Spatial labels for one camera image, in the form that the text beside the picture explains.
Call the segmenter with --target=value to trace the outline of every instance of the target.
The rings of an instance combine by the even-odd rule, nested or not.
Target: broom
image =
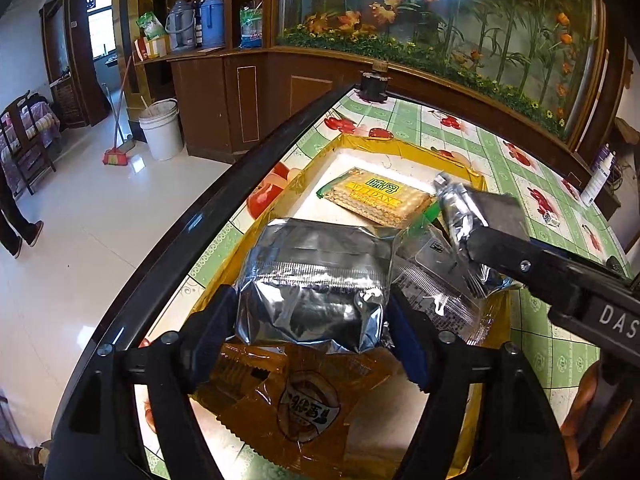
[[[126,166],[129,163],[129,159],[127,158],[127,154],[121,152],[118,148],[118,119],[120,118],[120,109],[122,107],[122,96],[124,95],[124,85],[127,83],[127,74],[129,73],[129,67],[131,66],[131,62],[133,61],[133,56],[129,57],[129,61],[127,61],[127,67],[124,71],[124,76],[122,77],[122,86],[120,87],[120,100],[118,101],[118,110],[116,111],[116,127],[113,133],[113,148],[108,149],[104,152],[104,156],[102,157],[102,163],[106,166]]]

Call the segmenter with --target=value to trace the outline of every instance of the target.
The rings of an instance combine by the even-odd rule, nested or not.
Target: wooden chair
[[[2,115],[0,116],[0,119],[2,119],[0,120],[0,129],[2,130],[2,136],[4,137],[4,142],[6,142],[11,160],[18,168],[18,172],[20,173],[22,180],[29,190],[29,193],[33,194],[31,183],[33,183],[33,181],[40,175],[40,173],[42,173],[42,171],[46,168],[46,165],[49,166],[53,171],[56,171],[56,167],[53,165],[53,161],[49,158],[49,154],[47,153],[47,150],[44,147],[44,143],[42,142],[42,138],[40,137],[40,131],[35,119],[33,118],[33,112],[31,111],[31,106],[28,102],[29,94],[30,92],[27,92],[25,95],[18,97],[13,103],[8,105],[8,107],[4,109],[4,112],[2,112]],[[31,126],[28,128],[25,128],[24,123],[22,122],[21,110],[25,106],[31,120]],[[6,127],[3,121],[5,115],[7,114],[11,119],[12,127],[14,129],[16,137],[13,140],[9,139],[9,137],[7,136]],[[39,150],[40,156],[44,160],[44,164],[41,166],[40,171],[35,171],[29,177],[27,177],[25,172],[23,171],[23,168],[21,168],[20,166],[20,162],[31,150]],[[27,168],[27,172],[32,167],[33,164]]]

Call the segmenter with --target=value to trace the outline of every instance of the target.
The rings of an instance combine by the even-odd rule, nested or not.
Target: spray bottle
[[[609,153],[609,155],[601,161],[587,184],[587,187],[585,187],[584,191],[580,194],[580,200],[582,200],[585,206],[589,207],[593,204],[602,186],[604,186],[604,183],[607,181],[609,173],[611,173],[614,155],[616,155],[616,152]]]

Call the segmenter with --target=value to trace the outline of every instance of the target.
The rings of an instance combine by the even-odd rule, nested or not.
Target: gray thermos
[[[190,2],[178,0],[166,17],[172,52],[191,50],[196,46],[196,11]]]

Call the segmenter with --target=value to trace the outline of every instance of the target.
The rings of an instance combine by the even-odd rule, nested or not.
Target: white floor
[[[228,168],[187,156],[156,162],[140,143],[104,166],[113,118],[67,132],[75,146],[18,206],[44,220],[18,260],[0,247],[0,390],[28,446],[50,438],[66,382],[94,327],[178,217]]]

